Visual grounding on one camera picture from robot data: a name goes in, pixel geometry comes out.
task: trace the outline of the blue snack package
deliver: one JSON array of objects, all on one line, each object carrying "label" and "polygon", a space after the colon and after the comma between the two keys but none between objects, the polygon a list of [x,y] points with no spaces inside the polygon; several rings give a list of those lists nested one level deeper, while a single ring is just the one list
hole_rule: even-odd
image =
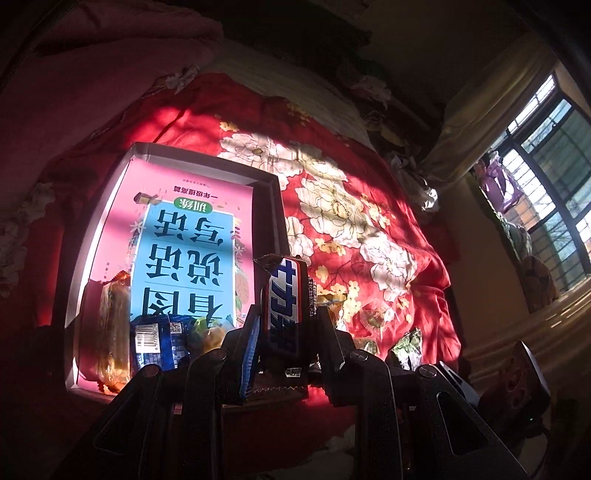
[{"label": "blue snack package", "polygon": [[135,371],[154,364],[162,370],[178,368],[189,355],[187,335],[195,318],[185,315],[138,317],[131,322],[131,352]]}]

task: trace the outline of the window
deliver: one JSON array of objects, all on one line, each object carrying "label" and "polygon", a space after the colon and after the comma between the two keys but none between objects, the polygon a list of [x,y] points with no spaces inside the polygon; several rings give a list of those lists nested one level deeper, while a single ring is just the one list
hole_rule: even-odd
[{"label": "window", "polygon": [[548,77],[493,143],[524,195],[505,217],[565,292],[591,274],[591,124]]}]

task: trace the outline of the screw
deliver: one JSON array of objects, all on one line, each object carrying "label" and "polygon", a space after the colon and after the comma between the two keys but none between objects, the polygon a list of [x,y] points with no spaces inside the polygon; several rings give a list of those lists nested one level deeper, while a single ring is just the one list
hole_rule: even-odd
[{"label": "screw", "polygon": [[421,365],[418,367],[418,373],[424,378],[433,378],[437,376],[437,369],[432,365]]},{"label": "screw", "polygon": [[349,358],[355,362],[363,362],[368,359],[368,353],[365,350],[351,350]]}]

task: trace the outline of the green label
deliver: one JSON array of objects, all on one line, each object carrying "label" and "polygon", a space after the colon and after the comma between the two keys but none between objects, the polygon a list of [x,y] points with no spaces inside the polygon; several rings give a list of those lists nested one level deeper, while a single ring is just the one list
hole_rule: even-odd
[{"label": "green label", "polygon": [[211,213],[213,211],[211,203],[202,202],[201,200],[186,199],[185,197],[175,198],[174,206],[181,210],[191,210],[200,213]]}]

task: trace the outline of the red floral bedspread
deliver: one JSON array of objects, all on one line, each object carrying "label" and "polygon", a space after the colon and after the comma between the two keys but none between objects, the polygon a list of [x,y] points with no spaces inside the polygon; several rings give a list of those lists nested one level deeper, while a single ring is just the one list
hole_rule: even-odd
[{"label": "red floral bedspread", "polygon": [[[22,207],[32,221],[27,238],[15,251],[11,270],[3,272],[4,345],[20,345],[34,327],[51,324],[56,293],[67,294],[56,292],[59,263],[75,260],[72,245],[85,229],[93,201],[136,141],[218,155],[277,174],[293,254],[309,262],[322,296],[346,298],[342,326],[356,338],[375,340],[380,356],[405,332],[418,327],[423,334],[423,361],[455,364],[460,343],[443,298],[442,290],[449,285],[446,270],[417,226],[388,166],[375,152],[331,134],[297,105],[262,97],[214,73],[196,77],[178,93],[165,87],[153,90],[108,128],[46,167],[34,195]],[[359,309],[371,301],[384,309],[388,321],[382,329],[368,330],[361,321]],[[54,324],[60,327],[63,319],[54,319]],[[17,354],[13,347],[9,350],[13,355],[3,355],[7,361]],[[35,348],[27,352],[38,354]],[[46,358],[38,354],[38,360],[36,366],[29,362],[28,373],[15,367],[13,380],[39,372]],[[25,385],[22,390],[22,398],[14,401],[37,409],[39,415],[72,403],[56,396],[56,389],[44,398],[26,394]],[[314,393],[313,402],[318,402],[318,395]],[[311,410],[304,411],[310,420]],[[317,427],[306,430],[304,437],[295,430],[288,432],[299,423],[292,413],[286,417],[291,420],[285,421],[282,438],[291,439],[292,459],[307,455],[333,434],[327,428],[319,430],[326,424],[320,417],[328,419],[324,407],[315,411]],[[340,412],[331,421],[344,430],[352,417]],[[258,418],[245,420],[252,415],[246,414],[242,421],[264,430]],[[269,446],[263,433],[253,430],[249,441],[261,442],[257,446],[261,452],[276,450],[279,455],[285,445],[277,440]],[[257,434],[262,439],[256,440]]]}]

